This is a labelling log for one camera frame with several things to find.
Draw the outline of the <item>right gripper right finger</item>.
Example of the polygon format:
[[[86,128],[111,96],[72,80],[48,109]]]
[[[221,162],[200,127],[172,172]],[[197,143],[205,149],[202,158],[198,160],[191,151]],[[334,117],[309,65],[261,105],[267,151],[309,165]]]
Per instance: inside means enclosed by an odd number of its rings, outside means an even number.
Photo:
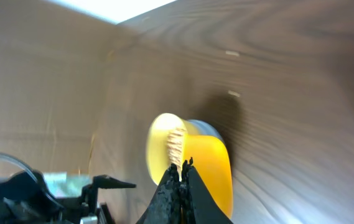
[[[186,224],[232,224],[210,195],[193,158],[182,165],[181,208],[183,222]]]

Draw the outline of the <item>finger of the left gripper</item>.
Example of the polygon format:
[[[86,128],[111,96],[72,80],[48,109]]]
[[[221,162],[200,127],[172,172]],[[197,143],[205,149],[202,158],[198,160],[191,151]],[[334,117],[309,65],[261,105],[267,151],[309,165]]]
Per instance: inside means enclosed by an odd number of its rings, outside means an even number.
[[[82,203],[88,205],[88,212],[95,213],[98,202],[99,189],[133,189],[136,184],[123,182],[112,178],[109,175],[97,175],[92,179],[92,183],[82,188]]]

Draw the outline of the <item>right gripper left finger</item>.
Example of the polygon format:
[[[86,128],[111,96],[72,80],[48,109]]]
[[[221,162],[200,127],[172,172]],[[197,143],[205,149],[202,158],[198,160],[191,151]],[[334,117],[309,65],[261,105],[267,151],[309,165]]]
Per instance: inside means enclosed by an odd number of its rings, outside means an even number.
[[[180,224],[180,181],[177,166],[166,169],[155,194],[137,224]]]

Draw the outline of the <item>yellow measuring scoop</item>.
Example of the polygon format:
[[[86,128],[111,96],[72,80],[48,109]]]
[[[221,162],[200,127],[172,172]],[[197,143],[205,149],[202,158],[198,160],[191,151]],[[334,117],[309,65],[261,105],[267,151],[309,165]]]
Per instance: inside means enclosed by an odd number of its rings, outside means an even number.
[[[231,218],[233,184],[230,159],[224,143],[214,136],[189,134],[184,140],[182,159],[193,159],[193,166],[215,203]]]

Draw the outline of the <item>pale yellow bowl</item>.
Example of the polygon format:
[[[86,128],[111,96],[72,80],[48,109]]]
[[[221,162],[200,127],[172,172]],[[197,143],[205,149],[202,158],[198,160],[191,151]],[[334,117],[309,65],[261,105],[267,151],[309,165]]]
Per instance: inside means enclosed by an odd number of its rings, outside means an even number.
[[[175,128],[187,130],[185,140],[189,134],[197,135],[199,131],[187,120],[171,114],[160,114],[152,122],[146,141],[146,164],[149,175],[155,184],[159,184],[169,164],[166,140],[169,132]]]

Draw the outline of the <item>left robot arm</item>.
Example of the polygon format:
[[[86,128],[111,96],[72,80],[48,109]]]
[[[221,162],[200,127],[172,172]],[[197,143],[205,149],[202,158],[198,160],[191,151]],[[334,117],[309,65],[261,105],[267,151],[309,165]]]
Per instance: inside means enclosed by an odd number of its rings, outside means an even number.
[[[108,175],[18,172],[0,180],[0,223],[113,223],[99,190],[133,188]]]

